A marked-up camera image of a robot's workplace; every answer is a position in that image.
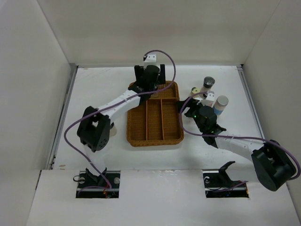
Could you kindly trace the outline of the black grinder top spice bottle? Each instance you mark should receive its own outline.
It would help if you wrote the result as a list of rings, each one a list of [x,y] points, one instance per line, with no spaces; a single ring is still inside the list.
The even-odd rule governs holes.
[[[203,80],[203,86],[201,87],[201,92],[207,92],[211,89],[211,87],[215,84],[215,79],[210,76],[206,76]]]

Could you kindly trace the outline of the black cap white spice bottle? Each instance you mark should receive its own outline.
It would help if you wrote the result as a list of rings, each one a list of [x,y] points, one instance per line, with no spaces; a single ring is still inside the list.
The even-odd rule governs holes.
[[[117,128],[115,125],[113,125],[110,129],[110,137],[113,137],[117,134]]]

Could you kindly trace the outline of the black cap brown spice bottle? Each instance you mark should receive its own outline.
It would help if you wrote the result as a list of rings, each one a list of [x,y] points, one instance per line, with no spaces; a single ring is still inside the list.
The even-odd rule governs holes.
[[[159,91],[158,90],[151,95],[151,98],[158,98],[158,97],[159,97]]]

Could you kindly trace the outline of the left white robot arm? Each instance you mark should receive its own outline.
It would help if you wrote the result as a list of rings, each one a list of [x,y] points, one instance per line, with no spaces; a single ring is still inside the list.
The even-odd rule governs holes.
[[[165,65],[134,67],[136,81],[118,98],[100,108],[87,107],[77,129],[77,136],[92,153],[105,148],[114,121],[127,111],[144,104],[166,83]]]

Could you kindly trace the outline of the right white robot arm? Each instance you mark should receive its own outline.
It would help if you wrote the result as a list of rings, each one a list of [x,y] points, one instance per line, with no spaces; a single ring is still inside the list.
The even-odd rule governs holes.
[[[260,137],[231,135],[217,123],[213,108],[189,97],[177,101],[178,113],[192,118],[199,130],[197,136],[217,149],[223,149],[248,159],[253,163],[257,180],[268,190],[276,191],[289,180],[301,175],[298,161],[275,140]]]

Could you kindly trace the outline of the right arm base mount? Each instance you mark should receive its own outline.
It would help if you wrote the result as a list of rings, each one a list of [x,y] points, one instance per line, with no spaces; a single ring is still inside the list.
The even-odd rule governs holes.
[[[203,171],[206,198],[249,198],[247,181],[232,180],[226,170],[235,161],[229,161],[219,169]]]

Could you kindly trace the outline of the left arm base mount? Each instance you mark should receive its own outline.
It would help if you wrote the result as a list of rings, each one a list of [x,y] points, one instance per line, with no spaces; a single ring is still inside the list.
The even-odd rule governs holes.
[[[77,183],[76,198],[78,199],[114,199],[119,198],[120,171],[103,171],[103,175],[109,181],[107,184],[102,176],[94,175],[86,168],[73,177]]]

